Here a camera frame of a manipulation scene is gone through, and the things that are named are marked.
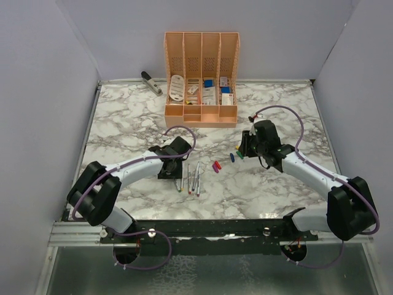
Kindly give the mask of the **green pen cap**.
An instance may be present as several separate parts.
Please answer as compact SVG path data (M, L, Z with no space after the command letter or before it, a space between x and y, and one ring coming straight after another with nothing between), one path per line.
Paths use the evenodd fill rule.
M244 159L244 156L242 155L242 153L240 151L236 151L236 154L241 158Z

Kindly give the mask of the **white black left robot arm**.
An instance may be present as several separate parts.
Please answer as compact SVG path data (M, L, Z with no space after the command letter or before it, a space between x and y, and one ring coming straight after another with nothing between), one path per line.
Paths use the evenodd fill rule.
M112 165L91 162L69 191L67 201L89 225L109 227L121 242L130 242L136 233L135 220L116 207L119 192L141 179L182 168L182 158L194 147L178 136L169 145L151 147L128 161Z

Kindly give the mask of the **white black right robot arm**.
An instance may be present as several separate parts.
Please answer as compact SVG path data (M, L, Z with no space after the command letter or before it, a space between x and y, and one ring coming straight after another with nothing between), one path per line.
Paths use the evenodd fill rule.
M378 214L367 182L333 173L308 160L297 147L282 144L276 126L260 120L241 136L239 152L244 157L262 158L268 168L291 175L312 188L325 201L320 208L301 208L290 213L282 225L288 240L296 240L306 231L331 232L348 241L378 226Z

